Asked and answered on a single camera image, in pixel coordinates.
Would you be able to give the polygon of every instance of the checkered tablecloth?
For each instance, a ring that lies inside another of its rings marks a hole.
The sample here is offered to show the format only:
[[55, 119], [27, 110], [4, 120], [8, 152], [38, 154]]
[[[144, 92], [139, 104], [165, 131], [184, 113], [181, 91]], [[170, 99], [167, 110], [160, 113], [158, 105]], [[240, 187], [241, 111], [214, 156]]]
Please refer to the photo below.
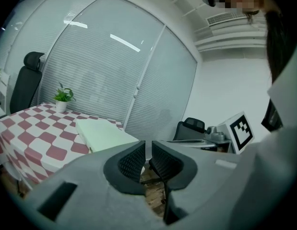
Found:
[[9, 161], [22, 176], [40, 183], [89, 153], [75, 128], [76, 119], [88, 118], [101, 119], [71, 110], [58, 113], [54, 104], [43, 103], [0, 119], [0, 164]]

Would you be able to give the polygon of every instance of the chair leg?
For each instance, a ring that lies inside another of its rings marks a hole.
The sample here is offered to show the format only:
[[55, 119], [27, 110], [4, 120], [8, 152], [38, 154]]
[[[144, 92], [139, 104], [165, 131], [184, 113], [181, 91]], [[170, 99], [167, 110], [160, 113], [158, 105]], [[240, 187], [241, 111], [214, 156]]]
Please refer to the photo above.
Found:
[[20, 196], [20, 197], [23, 197], [24, 194], [20, 191], [20, 187], [19, 187], [19, 181], [17, 180], [17, 194]]

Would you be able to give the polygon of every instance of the white wall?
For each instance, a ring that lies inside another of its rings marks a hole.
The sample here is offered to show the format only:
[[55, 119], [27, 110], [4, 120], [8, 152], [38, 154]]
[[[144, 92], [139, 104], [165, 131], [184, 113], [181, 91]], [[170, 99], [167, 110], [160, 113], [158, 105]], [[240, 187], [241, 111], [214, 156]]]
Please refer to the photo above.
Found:
[[265, 59], [222, 59], [204, 62], [195, 75], [183, 117], [216, 126], [244, 111], [254, 131], [255, 141], [269, 132], [261, 125], [269, 96], [271, 75]]
[[198, 62], [202, 58], [193, 43], [191, 25], [182, 19], [181, 11], [170, 0], [128, 0], [145, 9], [170, 28]]

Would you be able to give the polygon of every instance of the chair headrest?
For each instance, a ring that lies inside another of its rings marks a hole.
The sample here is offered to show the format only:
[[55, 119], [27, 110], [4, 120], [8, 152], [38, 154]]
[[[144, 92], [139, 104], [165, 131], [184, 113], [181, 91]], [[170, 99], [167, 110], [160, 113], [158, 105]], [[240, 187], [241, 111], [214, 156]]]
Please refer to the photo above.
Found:
[[38, 70], [40, 65], [40, 57], [44, 53], [40, 52], [30, 52], [24, 57], [24, 65], [32, 70]]
[[204, 129], [204, 128], [201, 128], [201, 127], [197, 127], [197, 126], [195, 126], [195, 125], [188, 124], [186, 121], [183, 122], [182, 125], [183, 125], [184, 127], [187, 127], [187, 128], [189, 128], [189, 129], [193, 129], [193, 130], [198, 131], [198, 132], [200, 132], [200, 133], [205, 133], [205, 129]]

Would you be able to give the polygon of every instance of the ceiling light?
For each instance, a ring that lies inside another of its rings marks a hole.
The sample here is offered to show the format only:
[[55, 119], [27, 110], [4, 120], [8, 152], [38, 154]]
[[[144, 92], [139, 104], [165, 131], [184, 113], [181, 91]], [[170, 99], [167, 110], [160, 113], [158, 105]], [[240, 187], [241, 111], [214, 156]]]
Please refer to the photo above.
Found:
[[122, 43], [122, 44], [124, 44], [124, 45], [126, 45], [126, 46], [128, 46], [130, 48], [132, 48], [133, 50], [135, 50], [137, 52], [140, 51], [140, 49], [137, 48], [136, 46], [133, 46], [132, 44], [126, 42], [125, 40], [123, 40], [123, 39], [121, 39], [121, 38], [119, 38], [117, 36], [114, 36], [114, 35], [110, 34], [110, 37], [113, 38], [113, 39], [115, 39], [115, 40], [117, 40], [117, 41], [119, 41], [120, 43]]

